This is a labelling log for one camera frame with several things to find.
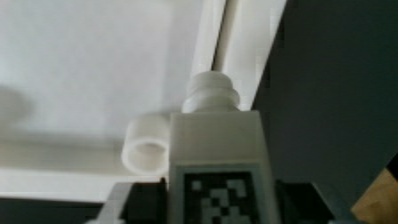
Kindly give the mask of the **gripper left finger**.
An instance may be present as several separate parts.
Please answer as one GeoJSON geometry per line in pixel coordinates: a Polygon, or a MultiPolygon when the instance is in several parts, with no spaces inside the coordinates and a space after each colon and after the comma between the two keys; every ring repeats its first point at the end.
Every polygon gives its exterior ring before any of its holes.
{"type": "Polygon", "coordinates": [[[88,224],[168,224],[168,184],[118,183],[88,224]]]}

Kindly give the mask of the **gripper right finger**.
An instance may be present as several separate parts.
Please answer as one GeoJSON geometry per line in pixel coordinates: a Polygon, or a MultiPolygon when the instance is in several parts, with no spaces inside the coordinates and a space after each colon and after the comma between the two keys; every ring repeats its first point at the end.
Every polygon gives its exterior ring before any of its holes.
{"type": "Polygon", "coordinates": [[[369,224],[330,185],[278,181],[276,190],[283,224],[369,224]]]}

